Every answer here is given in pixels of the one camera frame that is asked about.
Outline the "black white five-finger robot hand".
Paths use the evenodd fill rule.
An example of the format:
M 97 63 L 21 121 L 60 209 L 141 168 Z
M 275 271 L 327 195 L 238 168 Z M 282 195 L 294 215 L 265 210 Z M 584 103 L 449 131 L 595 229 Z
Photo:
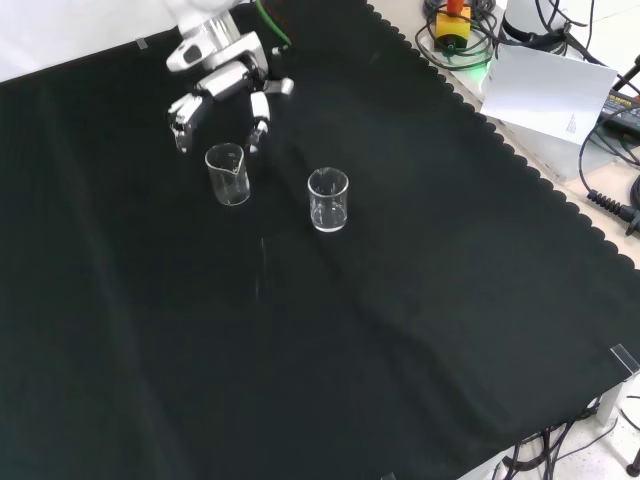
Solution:
M 294 88 L 291 78 L 271 75 L 267 56 L 254 32 L 242 35 L 226 46 L 198 33 L 183 40 L 168 57 L 166 65 L 171 72 L 183 72 L 196 65 L 207 71 L 189 93 L 168 109 L 176 148 L 184 154 L 192 149 L 194 132 L 206 112 L 241 90 L 250 92 L 253 115 L 246 148 L 252 154 L 257 153 L 271 123 L 268 97 L 290 95 Z

